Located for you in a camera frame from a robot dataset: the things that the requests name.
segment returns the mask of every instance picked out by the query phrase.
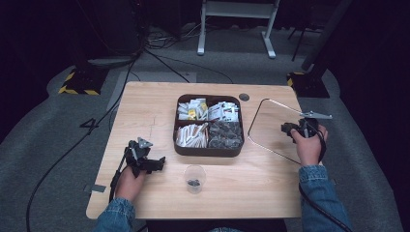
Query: transparent plastic sheet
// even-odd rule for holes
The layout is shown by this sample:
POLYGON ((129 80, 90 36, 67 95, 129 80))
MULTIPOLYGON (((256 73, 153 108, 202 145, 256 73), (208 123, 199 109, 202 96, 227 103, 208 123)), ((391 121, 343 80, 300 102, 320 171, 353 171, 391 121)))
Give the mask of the transparent plastic sheet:
POLYGON ((298 124, 302 112, 280 102, 265 99, 259 104, 253 122, 248 131, 248 138, 272 153, 299 163, 296 144, 293 139, 281 131, 284 123, 298 124))

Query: hand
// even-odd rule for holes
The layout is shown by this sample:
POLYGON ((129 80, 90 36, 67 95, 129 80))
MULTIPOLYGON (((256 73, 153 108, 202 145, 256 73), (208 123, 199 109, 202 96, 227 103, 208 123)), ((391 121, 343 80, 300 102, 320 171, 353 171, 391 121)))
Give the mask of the hand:
POLYGON ((133 202, 142 190, 146 174, 146 171, 141 170, 138 177, 135 178, 132 169, 126 167, 118 180, 117 188, 115 189, 115 198, 125 198, 133 202))
MULTIPOLYGON (((319 125, 319 130, 323 133, 325 141, 328 139, 328 131, 322 125, 319 125)), ((293 139, 296 142, 296 151, 302 166, 317 165, 319 163, 320 151, 322 145, 320 144, 319 135, 316 134, 313 137, 305 138, 301 136, 296 130, 291 131, 293 139)))

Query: denim sleeve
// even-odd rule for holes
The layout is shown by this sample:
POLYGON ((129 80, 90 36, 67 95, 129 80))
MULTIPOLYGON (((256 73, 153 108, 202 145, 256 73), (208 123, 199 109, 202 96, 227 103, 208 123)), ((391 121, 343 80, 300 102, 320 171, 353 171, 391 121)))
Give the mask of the denim sleeve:
POLYGON ((132 231, 132 221, 135 218, 133 204, 123 198, 113 199, 99 215, 97 226, 93 232, 132 231))
MULTIPOLYGON (((328 179, 328 172, 325 166, 303 166, 299 170, 299 179, 302 190, 311 201, 352 229, 349 217, 337 198, 335 186, 328 179)), ((301 204, 304 232, 344 231, 337 224, 312 208, 304 198, 302 198, 301 204)))

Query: gray carpet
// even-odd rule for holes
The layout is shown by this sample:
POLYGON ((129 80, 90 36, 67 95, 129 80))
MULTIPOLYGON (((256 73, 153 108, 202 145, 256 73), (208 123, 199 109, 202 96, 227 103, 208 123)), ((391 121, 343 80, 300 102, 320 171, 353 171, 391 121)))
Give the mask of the gray carpet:
MULTIPOLYGON (((176 71, 194 73, 198 83, 231 83, 231 79, 236 84, 286 85, 286 75, 301 70, 312 46, 302 44, 295 62, 291 62, 297 36, 288 41, 290 31, 274 30, 271 39, 277 58, 269 59, 259 33, 263 29, 213 31, 207 35, 204 56, 196 55, 197 37, 151 51, 208 68, 162 59, 176 71)), ((310 43, 315 39, 316 34, 306 35, 310 43)), ((118 93, 119 80, 124 79, 127 67, 108 73, 100 96, 58 94, 71 69, 67 67, 51 79, 47 87, 49 98, 27 113, 0 145, 0 231, 26 230, 26 207, 36 183, 86 134, 87 129, 79 125, 104 115, 118 93)), ((147 53, 135 62, 132 71, 171 73, 147 53)), ((392 190, 361 131, 338 97, 335 77, 326 72, 323 81, 331 95, 329 99, 298 101, 303 110, 334 116, 333 120, 321 121, 330 132, 324 164, 337 182, 337 193, 347 208, 354 230, 402 231, 392 190)), ((85 216, 89 194, 83 189, 96 179, 114 118, 115 112, 108 114, 44 179, 31 206, 32 231, 92 230, 96 222, 85 216)), ((135 223, 140 226, 143 221, 135 223)), ((298 218, 288 218, 286 224, 289 231, 302 231, 298 218)))

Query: person's right hand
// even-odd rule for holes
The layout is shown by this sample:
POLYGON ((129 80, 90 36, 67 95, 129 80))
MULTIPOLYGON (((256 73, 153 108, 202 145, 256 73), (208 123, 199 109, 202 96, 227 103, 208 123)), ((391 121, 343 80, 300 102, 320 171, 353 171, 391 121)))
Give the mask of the person's right hand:
MULTIPOLYGON (((322 125, 319 125, 319 130, 322 131, 323 137, 326 141, 328 138, 328 131, 322 125)), ((296 151, 302 166, 317 165, 319 163, 320 151, 322 145, 320 143, 319 135, 315 135, 310 138, 301 136, 296 130, 291 131, 293 139, 296 142, 296 151)))

